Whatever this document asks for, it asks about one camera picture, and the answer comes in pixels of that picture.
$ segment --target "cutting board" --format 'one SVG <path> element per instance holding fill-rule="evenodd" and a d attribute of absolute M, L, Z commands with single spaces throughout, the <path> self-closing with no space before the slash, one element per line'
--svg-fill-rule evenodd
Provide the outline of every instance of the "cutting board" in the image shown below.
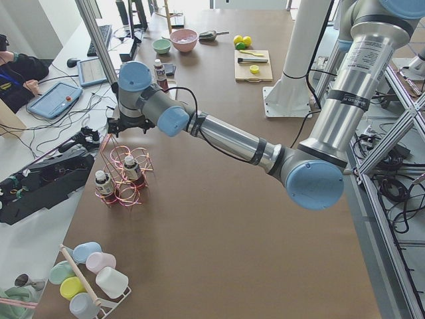
<path fill-rule="evenodd" d="M 251 54 L 241 53 L 239 50 L 234 51 L 234 78 L 236 81 L 262 82 L 273 81 L 272 65 L 267 50 L 246 50 L 254 53 L 262 53 L 264 56 L 254 56 Z M 266 58 L 267 63 L 238 63 L 238 58 Z M 252 74 L 250 66 L 256 64 L 260 67 L 260 72 Z"/>

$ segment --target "white desk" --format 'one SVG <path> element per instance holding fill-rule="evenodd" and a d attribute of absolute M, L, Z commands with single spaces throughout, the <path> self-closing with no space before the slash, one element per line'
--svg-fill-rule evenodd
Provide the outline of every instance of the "white desk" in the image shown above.
<path fill-rule="evenodd" d="M 81 24 L 56 57 L 52 66 L 50 66 L 50 73 L 46 79 L 66 76 L 65 73 L 69 75 L 77 74 L 77 68 L 68 68 L 66 61 L 71 57 L 87 58 L 86 53 L 89 44 L 90 37 L 84 24 Z M 111 56 L 114 66 L 119 68 L 119 56 L 115 54 L 115 51 L 112 51 Z M 74 77 L 73 79 L 78 83 L 78 77 Z M 46 92 L 58 81 L 73 84 L 70 78 L 51 80 L 40 85 L 41 92 Z M 106 113 L 106 107 L 116 106 L 115 96 L 111 92 L 108 83 L 84 89 L 72 111 L 85 109 L 93 94 L 104 95 L 109 98 L 103 98 L 87 115 L 83 116 L 82 113 L 73 115 L 72 121 L 75 122 L 72 124 L 69 118 L 65 118 L 63 128 L 66 129 L 61 135 L 59 135 L 59 132 L 63 128 L 45 128 L 35 131 L 35 138 L 32 143 L 33 149 L 39 143 L 55 139 L 59 135 L 54 141 L 43 144 L 40 147 L 42 152 L 35 151 L 38 156 L 41 156 L 44 152 L 53 149 L 61 142 L 73 136 L 81 129 L 82 125 L 89 126 L 95 130 L 102 130 L 101 134 L 104 136 L 106 114 L 108 116 L 112 115 L 112 111 Z M 17 115 L 28 128 L 48 124 L 43 120 L 37 120 L 25 110 L 25 107 L 21 108 Z M 33 139 L 33 131 L 23 132 L 21 139 L 29 145 Z M 34 160 L 31 151 L 15 138 L 0 138 L 0 150 L 2 151 L 0 152 L 0 162 L 2 163 L 0 180 L 19 171 Z M 76 191 L 70 195 L 70 199 L 63 201 L 52 209 L 42 209 L 14 225 L 10 226 L 0 223 L 0 243 L 2 243 L 2 249 L 0 250 L 1 288 L 13 286 L 16 277 L 22 273 L 27 273 L 31 278 L 35 279 L 48 278 L 48 273 L 58 254 L 58 244 L 63 241 L 80 195 L 81 190 Z"/>

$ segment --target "bottle cap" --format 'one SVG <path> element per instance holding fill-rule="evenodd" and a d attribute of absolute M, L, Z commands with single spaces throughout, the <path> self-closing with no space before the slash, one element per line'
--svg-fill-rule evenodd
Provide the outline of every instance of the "bottle cap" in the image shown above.
<path fill-rule="evenodd" d="M 134 165 L 134 158 L 133 158 L 133 156 L 127 155 L 126 158 L 124 158 L 124 162 L 128 166 Z"/>
<path fill-rule="evenodd" d="M 103 181 L 106 179 L 106 174 L 104 171 L 97 171 L 94 175 L 96 176 L 96 179 L 99 181 Z"/>
<path fill-rule="evenodd" d="M 250 72 L 252 74 L 256 74 L 260 72 L 260 67 L 258 65 L 252 65 L 250 66 Z"/>

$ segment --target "wooden stick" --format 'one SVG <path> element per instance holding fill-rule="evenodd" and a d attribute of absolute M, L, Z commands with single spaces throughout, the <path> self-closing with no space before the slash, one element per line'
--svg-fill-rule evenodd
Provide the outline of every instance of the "wooden stick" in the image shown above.
<path fill-rule="evenodd" d="M 16 299 L 0 298 L 0 304 L 8 304 L 10 306 L 35 309 L 37 306 L 36 302 L 25 302 Z"/>
<path fill-rule="evenodd" d="M 87 293 L 89 294 L 90 298 L 93 300 L 93 303 L 96 306 L 100 306 L 102 302 L 100 301 L 100 298 L 96 296 L 96 293 L 94 292 L 93 288 L 88 283 L 86 277 L 82 274 L 81 270 L 77 267 L 76 263 L 74 262 L 74 259 L 72 259 L 71 255 L 69 255 L 69 252 L 66 250 L 66 247 L 62 244 L 59 245 L 60 251 L 64 255 L 66 261 L 68 261 L 69 265 L 71 266 L 72 270 L 75 272 L 75 275 L 80 279 L 82 285 L 86 289 Z"/>
<path fill-rule="evenodd" d="M 168 0 L 164 0 L 165 14 L 167 16 L 167 24 L 168 24 L 168 32 L 171 34 L 173 32 L 171 28 L 171 20 L 170 20 L 170 11 L 168 10 Z"/>

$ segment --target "green cup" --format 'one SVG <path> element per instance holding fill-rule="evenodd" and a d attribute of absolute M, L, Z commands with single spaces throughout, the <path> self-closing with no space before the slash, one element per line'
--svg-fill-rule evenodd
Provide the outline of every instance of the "green cup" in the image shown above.
<path fill-rule="evenodd" d="M 75 276 L 71 265 L 67 261 L 57 263 L 51 270 L 48 280 L 53 284 L 62 284 L 65 279 Z"/>
<path fill-rule="evenodd" d="M 8 298 L 19 301 L 32 301 L 30 291 L 25 287 L 12 287 L 3 291 L 0 289 L 0 298 Z M 31 309 L 26 309 L 9 304 L 0 304 L 0 319 L 20 319 Z"/>

